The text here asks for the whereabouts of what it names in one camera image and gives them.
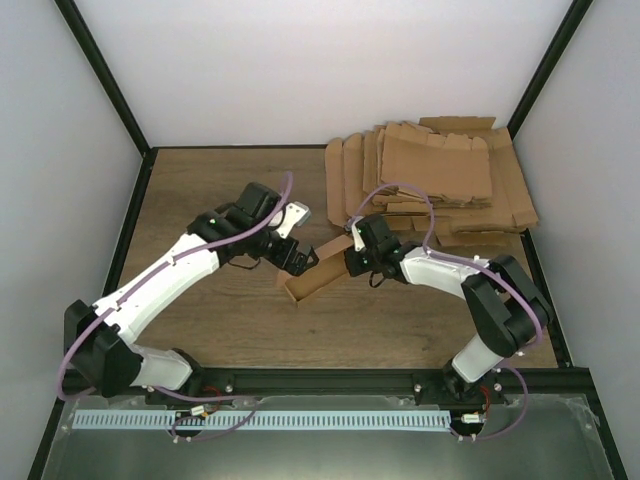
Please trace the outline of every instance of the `white backdrop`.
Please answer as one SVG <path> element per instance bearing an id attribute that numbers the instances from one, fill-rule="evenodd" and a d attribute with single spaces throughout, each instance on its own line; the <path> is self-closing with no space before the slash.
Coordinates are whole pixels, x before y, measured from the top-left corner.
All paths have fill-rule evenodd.
<path id="1" fill-rule="evenodd" d="M 640 4 L 594 2 L 516 138 L 571 354 L 640 478 Z"/>
<path id="2" fill-rule="evenodd" d="M 505 125 L 570 0 L 77 0 L 147 140 L 324 143 L 376 122 Z"/>
<path id="3" fill-rule="evenodd" d="M 99 298 L 140 155 L 54 2 L 0 15 L 0 478 L 27 478 L 63 314 Z"/>

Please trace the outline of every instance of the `white vent grille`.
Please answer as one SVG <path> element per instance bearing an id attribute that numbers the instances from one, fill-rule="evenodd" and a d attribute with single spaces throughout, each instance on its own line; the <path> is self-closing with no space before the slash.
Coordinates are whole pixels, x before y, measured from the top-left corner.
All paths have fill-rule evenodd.
<path id="1" fill-rule="evenodd" d="M 189 419 L 177 429 L 197 427 L 226 430 L 247 415 L 246 412 L 220 411 L 205 420 Z M 175 412 L 79 410 L 73 420 L 76 430 L 166 430 L 173 425 Z M 372 411 L 287 411 L 262 412 L 249 420 L 242 430 L 396 430 L 448 432 L 449 412 L 414 410 L 406 412 Z"/>

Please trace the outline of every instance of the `black frame bar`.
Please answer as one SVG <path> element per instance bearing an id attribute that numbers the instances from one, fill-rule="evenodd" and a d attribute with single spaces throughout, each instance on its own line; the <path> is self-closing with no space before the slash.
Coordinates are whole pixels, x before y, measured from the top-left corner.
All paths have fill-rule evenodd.
<path id="1" fill-rule="evenodd" d="M 135 184 L 134 192 L 120 232 L 116 251 L 104 287 L 104 294 L 114 291 L 126 260 L 127 251 L 135 231 L 135 225 L 142 207 L 146 189 L 151 177 L 158 148 L 150 148 L 120 88 L 96 45 L 89 28 L 84 22 L 78 7 L 73 0 L 55 0 L 87 60 L 102 84 L 107 96 L 118 112 L 124 126 L 142 155 L 142 164 Z M 592 0 L 574 0 L 549 45 L 533 78 L 529 82 L 516 110 L 508 124 L 509 132 L 515 137 L 526 116 L 549 79 L 554 67 L 566 49 L 573 34 L 586 14 Z M 314 148 L 323 145 L 291 145 L 294 148 Z M 211 148 L 262 148 L 258 146 L 230 147 L 217 146 Z M 544 279 L 540 261 L 535 251 L 530 232 L 522 236 L 522 243 L 531 268 L 536 286 L 543 292 L 553 306 L 551 295 Z M 627 478 L 620 455 L 611 435 L 604 411 L 588 369 L 573 366 L 562 329 L 554 322 L 548 327 L 556 356 L 557 369 L 522 369 L 532 393 L 540 394 L 584 394 L 591 410 L 599 417 L 598 433 L 606 449 L 609 465 L 616 479 Z M 414 385 L 418 382 L 429 384 L 442 375 L 441 370 L 434 369 L 205 369 L 205 382 L 223 387 L 231 383 L 236 393 L 250 393 L 257 396 L 270 395 L 413 395 L 423 404 L 440 401 L 428 391 L 416 395 Z M 496 379 L 503 386 L 503 393 L 520 393 L 520 384 L 513 376 L 505 373 L 496 374 Z M 79 392 L 86 388 L 85 380 L 75 371 L 67 372 L 64 381 L 65 391 Z M 140 389 L 131 389 L 131 394 L 142 393 Z M 49 418 L 40 447 L 34 459 L 30 480 L 41 478 L 51 448 L 64 403 L 56 400 Z"/>

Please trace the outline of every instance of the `wood surface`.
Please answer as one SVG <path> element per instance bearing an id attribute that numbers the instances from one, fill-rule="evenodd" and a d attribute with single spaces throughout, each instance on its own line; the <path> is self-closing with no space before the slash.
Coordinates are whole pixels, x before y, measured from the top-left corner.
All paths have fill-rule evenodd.
<path id="1" fill-rule="evenodd" d="M 121 285 L 163 255 L 200 213 L 234 201 L 248 182 L 278 189 L 291 170 L 291 199 L 313 212 L 293 231 L 319 246 L 340 233 L 326 219 L 322 149 L 163 149 L 158 154 Z M 501 248 L 449 249 L 495 256 Z M 511 252 L 522 262 L 524 252 Z M 475 333 L 465 302 L 426 287 L 350 279 L 296 307 L 275 287 L 267 262 L 254 271 L 224 266 L 173 302 L 144 331 L 141 345 L 181 348 L 206 366 L 439 368 Z M 513 362 L 554 367 L 551 345 Z"/>

